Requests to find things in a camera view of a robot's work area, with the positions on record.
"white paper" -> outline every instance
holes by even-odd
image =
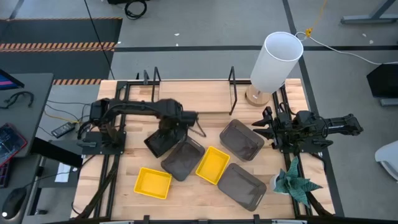
[[[69,171],[70,171],[70,166],[65,165],[60,162],[60,164],[58,166],[58,172],[57,172],[59,175],[57,175],[55,177],[55,181],[60,182],[60,183],[68,182],[69,174],[61,174],[61,173],[65,173],[65,172],[69,172]]]

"yellow tray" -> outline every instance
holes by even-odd
[[[171,181],[172,176],[166,172],[141,167],[134,192],[159,199],[166,199]]]
[[[210,146],[205,156],[203,156],[203,159],[200,161],[196,174],[216,185],[223,175],[228,161],[228,154]]]

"green plant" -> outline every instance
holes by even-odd
[[[279,193],[288,193],[296,199],[296,201],[302,202],[305,206],[309,207],[310,205],[308,204],[308,198],[305,193],[322,187],[314,184],[310,179],[299,177],[299,172],[297,171],[298,163],[299,159],[296,156],[290,164],[290,168],[287,173],[282,169],[280,170],[274,191]]]

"lamp base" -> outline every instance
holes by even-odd
[[[258,91],[253,85],[248,87],[244,95],[248,103],[253,106],[264,106],[271,99],[270,93]]]

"cable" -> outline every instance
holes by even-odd
[[[47,116],[49,116],[50,118],[61,119],[61,120],[63,120],[63,121],[68,121],[68,122],[75,123],[75,124],[78,124],[78,123],[79,123],[79,121],[72,121],[72,120],[70,120],[70,119],[66,119],[66,118],[61,118],[61,117],[58,117],[58,116],[49,115],[49,114],[46,112],[46,110],[44,110],[44,114],[47,115]]]
[[[77,212],[77,211],[75,210],[75,208],[73,208],[73,203],[74,203],[74,201],[70,204],[70,206],[72,207],[72,210],[73,210],[76,214],[80,215],[80,212]]]
[[[49,133],[48,131],[46,131],[44,128],[42,128],[42,127],[40,127],[40,126],[39,126],[39,128],[40,128],[42,131],[44,131],[46,134],[48,134],[49,136],[54,137],[54,135],[50,134],[50,133]]]
[[[305,35],[304,32],[297,32],[295,36],[297,36],[297,34],[304,34],[304,35]],[[383,64],[387,65],[387,64],[395,64],[395,63],[398,63],[398,62],[386,62],[386,63],[372,62],[372,61],[370,61],[370,60],[368,60],[368,59],[366,59],[366,58],[364,58],[364,57],[361,57],[361,56],[359,56],[359,55],[356,55],[356,54],[353,54],[353,53],[350,53],[350,52],[342,52],[342,51],[336,50],[336,49],[334,49],[333,47],[329,47],[329,46],[327,46],[326,44],[323,44],[323,43],[321,43],[321,42],[315,40],[315,39],[312,38],[312,37],[309,37],[309,38],[310,38],[311,40],[313,40],[315,43],[317,43],[317,44],[319,44],[319,45],[322,45],[322,46],[324,46],[324,47],[326,47],[326,48],[328,48],[328,49],[330,49],[330,50],[333,50],[333,51],[335,51],[335,52],[337,52],[337,53],[346,54],[346,55],[352,55],[352,56],[355,56],[355,57],[357,57],[357,58],[360,58],[360,59],[364,60],[365,62],[369,62],[369,63],[371,63],[371,64],[373,64],[373,65],[383,65]]]
[[[132,3],[134,3],[134,2],[141,2],[141,3],[143,3],[143,5],[144,5],[144,10],[143,10],[140,14],[138,14],[138,15],[133,14],[133,13],[129,10],[129,6],[130,6]],[[130,19],[130,20],[136,20],[136,19],[141,18],[141,17],[145,14],[145,12],[147,12],[147,3],[145,2],[145,0],[132,0],[132,1],[129,1],[129,2],[126,4],[126,6],[124,7],[124,13],[126,14],[126,17],[127,17],[128,19]]]
[[[34,183],[36,183],[37,181],[40,181],[40,180],[42,180],[42,179],[46,179],[46,178],[49,178],[49,177],[54,177],[54,176],[56,176],[56,175],[60,175],[60,174],[69,174],[69,173],[71,173],[71,172],[80,172],[80,170],[83,168],[83,166],[84,166],[88,161],[90,161],[92,158],[94,158],[94,157],[95,157],[95,155],[92,155],[90,158],[88,158],[84,163],[82,163],[81,167],[80,167],[78,170],[76,170],[76,171],[73,171],[73,169],[71,168],[71,171],[69,171],[69,172],[62,172],[62,173],[59,173],[59,174],[48,175],[48,176],[46,176],[46,177],[39,178],[39,179],[37,179],[37,180],[34,180],[34,181],[30,182],[29,184],[23,186],[23,188],[29,186],[30,184],[34,184]]]
[[[313,23],[312,27],[310,27],[310,28],[308,28],[308,29],[305,30],[305,36],[306,36],[306,37],[311,37],[312,30],[313,30],[313,28],[318,24],[319,20],[321,19],[322,14],[323,14],[323,9],[325,8],[327,2],[328,2],[328,0],[325,0],[325,1],[323,2],[323,6],[322,6],[322,8],[321,8],[321,11],[319,12],[318,18],[317,18],[316,21]]]
[[[77,118],[74,114],[69,113],[69,112],[67,112],[67,111],[55,109],[55,108],[53,108],[52,106],[50,106],[50,105],[48,105],[48,104],[46,104],[46,106],[48,106],[49,108],[51,108],[51,109],[53,109],[53,110],[55,110],[55,111],[64,112],[64,113],[66,113],[66,114],[69,114],[70,116],[76,118],[77,122],[80,124],[80,122],[79,122],[80,119]]]
[[[57,102],[57,101],[51,101],[47,100],[50,103],[58,103],[58,104],[79,104],[79,105],[91,105],[91,103],[80,103],[80,102]]]
[[[319,116],[319,115],[314,115],[314,117],[320,118],[324,122],[325,125],[322,128],[321,135],[322,135],[323,138],[328,137],[328,135],[329,135],[329,127],[328,127],[328,123],[326,122],[326,120],[324,118],[322,118],[321,116]]]
[[[104,56],[106,58],[106,62],[108,63],[109,70],[111,71],[112,78],[113,78],[113,80],[115,80],[114,75],[113,75],[113,71],[112,71],[112,68],[111,68],[111,62],[109,62],[109,58],[108,58],[108,56],[105,53],[104,46],[103,46],[103,44],[101,42],[100,36],[98,35],[97,29],[95,28],[93,18],[91,16],[90,10],[88,9],[87,1],[86,0],[84,0],[84,1],[85,1],[85,4],[86,4],[88,15],[90,17],[91,24],[93,25],[93,28],[94,28],[94,31],[95,31],[95,35],[97,36],[99,45],[101,46],[102,52],[104,53]]]

